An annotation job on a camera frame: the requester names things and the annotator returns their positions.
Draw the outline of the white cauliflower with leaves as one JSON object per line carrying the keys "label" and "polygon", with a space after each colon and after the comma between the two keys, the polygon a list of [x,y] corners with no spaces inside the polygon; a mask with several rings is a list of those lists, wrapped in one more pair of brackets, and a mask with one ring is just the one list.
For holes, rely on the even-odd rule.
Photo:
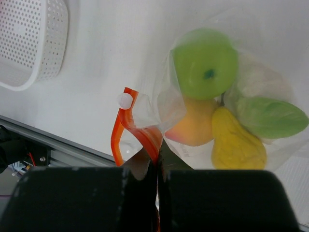
{"label": "white cauliflower with leaves", "polygon": [[240,55],[237,78],[224,101],[241,125],[264,141],[292,137],[309,125],[288,81],[249,55]]}

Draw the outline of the white perforated plastic basket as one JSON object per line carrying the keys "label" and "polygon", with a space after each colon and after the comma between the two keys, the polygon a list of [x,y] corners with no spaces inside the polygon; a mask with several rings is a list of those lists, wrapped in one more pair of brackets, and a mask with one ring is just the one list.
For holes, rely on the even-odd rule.
{"label": "white perforated plastic basket", "polygon": [[0,85],[22,91],[56,77],[69,25],[62,0],[0,2]]}

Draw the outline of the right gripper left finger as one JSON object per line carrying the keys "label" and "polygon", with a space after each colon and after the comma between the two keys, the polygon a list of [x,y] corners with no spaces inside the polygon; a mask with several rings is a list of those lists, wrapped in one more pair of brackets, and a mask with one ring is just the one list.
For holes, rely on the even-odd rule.
{"label": "right gripper left finger", "polygon": [[154,232],[157,165],[143,151],[120,167],[37,167],[14,188],[3,232]]}

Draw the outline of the green apple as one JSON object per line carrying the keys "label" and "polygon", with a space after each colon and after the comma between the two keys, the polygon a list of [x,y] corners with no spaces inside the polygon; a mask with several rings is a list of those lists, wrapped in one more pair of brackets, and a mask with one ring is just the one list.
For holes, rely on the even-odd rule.
{"label": "green apple", "polygon": [[181,93],[209,100],[228,90],[236,79],[238,52],[220,31],[200,28],[183,35],[171,50]]}

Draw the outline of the clear zip top bag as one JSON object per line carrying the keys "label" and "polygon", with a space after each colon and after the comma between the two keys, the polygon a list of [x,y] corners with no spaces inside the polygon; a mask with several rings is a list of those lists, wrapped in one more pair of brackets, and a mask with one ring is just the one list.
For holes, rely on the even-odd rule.
{"label": "clear zip top bag", "polygon": [[[238,60],[240,55],[245,54],[272,68],[264,60],[267,49],[261,38],[260,26],[254,14],[244,7],[237,6],[216,11],[202,23],[186,24],[168,48],[159,72],[141,77],[137,88],[127,87],[119,97],[120,108],[111,135],[111,150],[117,166],[122,166],[140,151],[144,151],[152,161],[156,162],[161,145],[166,143],[170,150],[190,167],[217,170],[211,161],[214,138],[204,145],[188,146],[165,137],[165,133],[185,116],[184,100],[188,98],[181,93],[171,50],[183,35],[200,28],[214,29],[227,35],[238,52]],[[282,76],[288,81],[286,75],[282,74]],[[212,99],[218,102],[219,107],[225,107],[233,114],[224,101],[225,94],[230,88]],[[295,105],[309,116],[308,112],[300,106],[294,90],[293,93]],[[288,138],[267,141],[258,139],[263,143],[267,153],[267,162],[263,170],[273,171],[308,146],[309,127]]]}

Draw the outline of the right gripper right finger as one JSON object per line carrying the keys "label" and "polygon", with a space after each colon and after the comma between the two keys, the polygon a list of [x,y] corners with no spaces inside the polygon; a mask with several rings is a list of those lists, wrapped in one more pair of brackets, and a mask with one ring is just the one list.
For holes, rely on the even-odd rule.
{"label": "right gripper right finger", "polygon": [[269,171],[194,170],[166,143],[158,161],[163,232],[297,232],[280,180]]}

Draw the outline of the orange fruit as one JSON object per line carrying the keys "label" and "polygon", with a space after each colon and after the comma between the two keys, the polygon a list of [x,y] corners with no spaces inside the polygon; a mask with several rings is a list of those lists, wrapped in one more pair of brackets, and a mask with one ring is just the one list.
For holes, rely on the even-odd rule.
{"label": "orange fruit", "polygon": [[219,107],[215,99],[195,100],[186,98],[185,116],[165,133],[165,137],[174,142],[200,146],[210,142],[212,135],[212,115]]}

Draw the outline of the yellow pear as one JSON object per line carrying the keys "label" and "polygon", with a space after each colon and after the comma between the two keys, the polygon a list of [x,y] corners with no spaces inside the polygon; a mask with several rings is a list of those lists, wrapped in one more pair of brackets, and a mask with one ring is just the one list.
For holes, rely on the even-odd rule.
{"label": "yellow pear", "polygon": [[219,170],[262,170],[267,153],[263,143],[245,130],[233,114],[219,107],[212,116],[214,144],[211,161]]}

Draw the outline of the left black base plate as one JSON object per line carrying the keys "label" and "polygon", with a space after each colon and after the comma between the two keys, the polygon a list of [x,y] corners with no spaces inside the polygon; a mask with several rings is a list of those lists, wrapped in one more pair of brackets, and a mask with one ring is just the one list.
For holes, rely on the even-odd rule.
{"label": "left black base plate", "polygon": [[9,165],[17,162],[32,166],[48,166],[51,161],[52,149],[0,127],[0,172],[3,173]]}

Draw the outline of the aluminium mounting rail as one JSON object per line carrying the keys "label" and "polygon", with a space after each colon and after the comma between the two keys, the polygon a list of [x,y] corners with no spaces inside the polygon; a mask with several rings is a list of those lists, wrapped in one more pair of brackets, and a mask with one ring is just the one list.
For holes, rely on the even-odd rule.
{"label": "aluminium mounting rail", "polygon": [[105,153],[1,116],[0,124],[8,130],[51,148],[51,166],[114,167]]}

